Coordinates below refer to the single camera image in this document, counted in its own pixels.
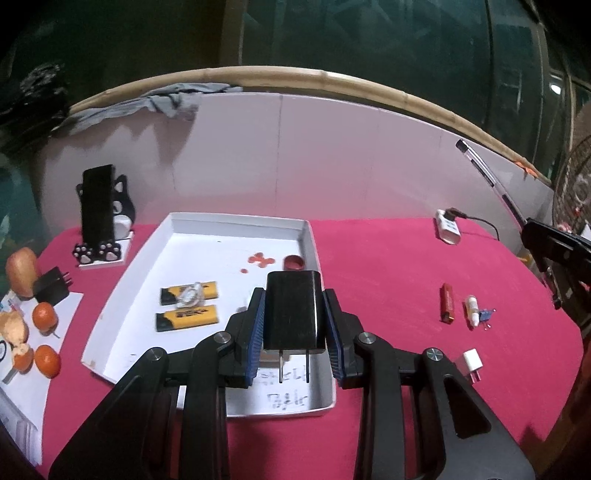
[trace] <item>red lighter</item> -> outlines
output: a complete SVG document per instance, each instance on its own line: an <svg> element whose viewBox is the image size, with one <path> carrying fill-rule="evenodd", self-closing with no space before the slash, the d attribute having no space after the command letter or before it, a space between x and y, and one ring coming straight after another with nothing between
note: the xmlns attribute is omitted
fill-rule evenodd
<svg viewBox="0 0 591 480"><path fill-rule="evenodd" d="M451 323L454 321L453 292L449 283L444 283L440 289L441 294L441 321Z"/></svg>

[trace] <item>yellow battery pack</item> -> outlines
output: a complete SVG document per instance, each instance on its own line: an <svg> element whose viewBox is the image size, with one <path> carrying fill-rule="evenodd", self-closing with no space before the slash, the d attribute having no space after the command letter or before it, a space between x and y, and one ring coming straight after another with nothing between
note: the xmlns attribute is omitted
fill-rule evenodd
<svg viewBox="0 0 591 480"><path fill-rule="evenodd" d="M168 332L181 328L198 327L219 322L215 305L189 307L156 314L156 331Z"/></svg>
<svg viewBox="0 0 591 480"><path fill-rule="evenodd" d="M176 285L174 287L161 288L160 289L160 305L174 305L177 303L177 297L191 285ZM213 300L217 298L217 283L214 281L208 281L201 283L205 300Z"/></svg>

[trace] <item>black cable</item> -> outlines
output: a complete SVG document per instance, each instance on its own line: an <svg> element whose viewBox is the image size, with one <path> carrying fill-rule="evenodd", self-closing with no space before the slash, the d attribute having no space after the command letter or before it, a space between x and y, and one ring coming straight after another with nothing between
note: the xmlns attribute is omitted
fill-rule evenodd
<svg viewBox="0 0 591 480"><path fill-rule="evenodd" d="M496 239L500 242L501 241L501 237L499 236L499 231L497 230L496 226L494 226L492 223L490 223L488 220L484 220L484 218L478 218L478 217L471 217L466 215L464 212L461 212L460 210L458 210L457 208L451 207L446 209L445 213L443 214L443 216L449 220L449 221L455 221L456 217L459 218L468 218L470 220L477 220L478 222L484 222L487 225L490 225L491 227L493 227L495 229L495 233L496 233Z"/></svg>
<svg viewBox="0 0 591 480"><path fill-rule="evenodd" d="M484 220L484 218L478 218L478 217L470 217L468 215L466 215L466 218L470 219L470 220L478 220L479 222L484 222L487 225L490 225L491 227L493 227L495 229L495 233L496 233L496 239L500 242L501 239L499 237L499 231L497 230L496 226L494 226L492 223L490 223L488 220Z"/></svg>

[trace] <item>white tray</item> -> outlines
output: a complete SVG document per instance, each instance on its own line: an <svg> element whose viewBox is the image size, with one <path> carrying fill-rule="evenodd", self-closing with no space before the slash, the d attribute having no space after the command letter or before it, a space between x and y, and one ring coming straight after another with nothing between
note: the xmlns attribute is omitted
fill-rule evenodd
<svg viewBox="0 0 591 480"><path fill-rule="evenodd" d="M259 268L248 258L262 252L275 264ZM131 262L105 304L90 334L82 363L117 383L150 347L168 353L194 347L226 327L234 313L244 310L255 287L265 287L267 274L281 270L287 255L300 255L308 270L320 271L310 224L304 220L219 213L171 213ZM155 314L173 310L160 305L160 288L216 281L219 323L171 332L157 332ZM336 386L328 354L306 360L291 355L278 382L277 364L262 363L248 390L228 388L229 417L249 415L320 414L335 406ZM184 403L184 387L178 407Z"/></svg>

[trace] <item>black smartphone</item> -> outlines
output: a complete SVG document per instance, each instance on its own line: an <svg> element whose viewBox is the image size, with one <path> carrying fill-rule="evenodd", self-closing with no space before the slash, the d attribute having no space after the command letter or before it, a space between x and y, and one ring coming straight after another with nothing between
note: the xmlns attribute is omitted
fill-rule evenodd
<svg viewBox="0 0 591 480"><path fill-rule="evenodd" d="M113 183L115 167L89 168L82 175L82 239L96 248L99 242L113 240Z"/></svg>

